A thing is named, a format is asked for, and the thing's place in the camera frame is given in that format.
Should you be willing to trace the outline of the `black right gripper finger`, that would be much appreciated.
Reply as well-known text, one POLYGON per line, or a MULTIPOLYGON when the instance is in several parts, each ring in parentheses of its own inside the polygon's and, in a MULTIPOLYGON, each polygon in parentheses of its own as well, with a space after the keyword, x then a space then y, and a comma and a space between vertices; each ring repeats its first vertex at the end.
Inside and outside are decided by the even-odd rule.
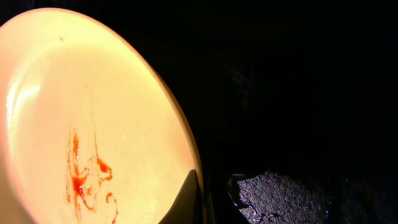
POLYGON ((202 224, 201 193, 196 170, 191 170, 170 210, 159 224, 202 224))

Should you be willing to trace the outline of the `yellow plate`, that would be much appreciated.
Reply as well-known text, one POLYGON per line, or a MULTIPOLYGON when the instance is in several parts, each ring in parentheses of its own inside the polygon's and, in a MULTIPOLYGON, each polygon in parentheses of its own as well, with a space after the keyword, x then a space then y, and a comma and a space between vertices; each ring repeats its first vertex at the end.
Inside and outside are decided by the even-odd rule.
POLYGON ((201 164, 173 94, 121 36, 43 8, 1 26, 1 222, 159 223, 201 164))

